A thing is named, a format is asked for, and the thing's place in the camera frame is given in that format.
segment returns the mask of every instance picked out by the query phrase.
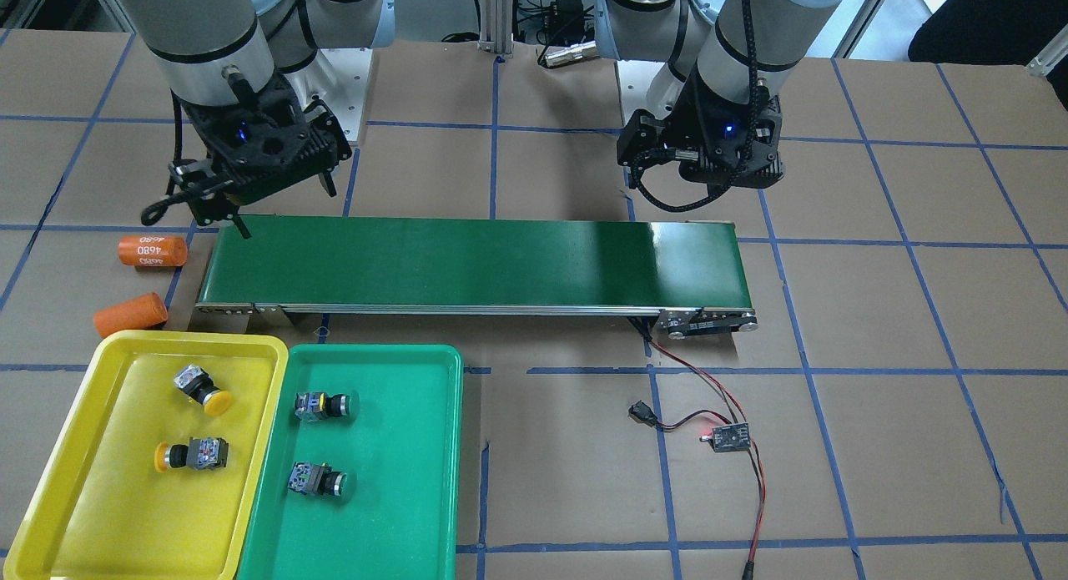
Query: cable connector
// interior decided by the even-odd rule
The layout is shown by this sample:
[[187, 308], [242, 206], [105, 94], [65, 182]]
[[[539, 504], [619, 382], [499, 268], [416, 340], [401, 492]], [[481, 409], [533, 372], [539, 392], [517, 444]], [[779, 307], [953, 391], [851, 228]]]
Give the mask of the cable connector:
[[639, 422], [647, 424], [651, 427], [660, 425], [660, 420], [657, 418], [657, 414], [653, 412], [653, 409], [650, 409], [644, 401], [639, 401], [638, 403], [630, 405], [628, 413], [630, 413], [630, 417], [634, 418]]

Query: robotic arm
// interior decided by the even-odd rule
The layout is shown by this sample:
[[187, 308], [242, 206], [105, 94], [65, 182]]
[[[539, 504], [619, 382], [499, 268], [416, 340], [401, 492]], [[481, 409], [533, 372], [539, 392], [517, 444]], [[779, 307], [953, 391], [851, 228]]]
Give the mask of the robotic arm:
[[[643, 9], [656, 14], [650, 2], [641, 1], [604, 0], [610, 14], [616, 13], [614, 10], [633, 14]], [[694, 17], [700, 13], [698, 2], [690, 0]], [[619, 136], [617, 161], [627, 167], [629, 187], [664, 210], [689, 211], [711, 203], [731, 187], [763, 189], [780, 181], [784, 166], [779, 156], [779, 90], [838, 2], [842, 0], [726, 0], [671, 113], [658, 120], [639, 109]], [[689, 33], [679, 23], [674, 51], [671, 59], [664, 59], [676, 77], [679, 58], [685, 56], [687, 43], [692, 43]], [[663, 51], [666, 48], [661, 48], [660, 56]], [[641, 58], [640, 51], [635, 58]], [[651, 166], [672, 161], [679, 162], [682, 179], [707, 186], [706, 199], [671, 206], [650, 194], [642, 185], [642, 174]]]
[[120, 0], [207, 147], [203, 160], [171, 162], [166, 199], [150, 204], [153, 225], [189, 204], [200, 225], [233, 221], [238, 208], [351, 157], [329, 90], [298, 94], [318, 48], [392, 41], [392, 0]]

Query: yellow bin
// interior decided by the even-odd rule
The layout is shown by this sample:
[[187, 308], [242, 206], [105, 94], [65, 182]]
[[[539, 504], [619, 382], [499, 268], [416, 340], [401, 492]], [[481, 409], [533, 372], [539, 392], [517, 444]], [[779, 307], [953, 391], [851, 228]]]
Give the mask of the yellow bin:
[[[241, 554], [288, 352], [271, 336], [145, 332], [93, 356], [4, 562], [7, 580], [224, 580]], [[233, 394], [213, 418], [172, 378]], [[226, 467], [158, 473], [160, 442], [222, 437]]]

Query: orange cylinder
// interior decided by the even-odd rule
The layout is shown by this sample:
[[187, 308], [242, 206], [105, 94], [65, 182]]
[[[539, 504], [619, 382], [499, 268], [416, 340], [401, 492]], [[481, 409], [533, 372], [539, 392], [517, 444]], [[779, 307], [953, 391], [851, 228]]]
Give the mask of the orange cylinder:
[[182, 267], [189, 257], [180, 235], [124, 235], [119, 241], [119, 261], [137, 267]]
[[93, 325], [100, 338], [108, 338], [117, 330], [147, 330], [167, 322], [167, 307], [156, 292], [148, 292], [136, 299], [96, 311]]

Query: green conveyor belt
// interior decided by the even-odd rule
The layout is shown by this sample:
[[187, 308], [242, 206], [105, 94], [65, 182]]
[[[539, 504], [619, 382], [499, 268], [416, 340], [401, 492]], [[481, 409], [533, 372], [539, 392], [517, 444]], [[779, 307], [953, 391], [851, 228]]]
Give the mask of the green conveyor belt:
[[733, 223], [248, 216], [202, 311], [655, 315], [752, 311]]

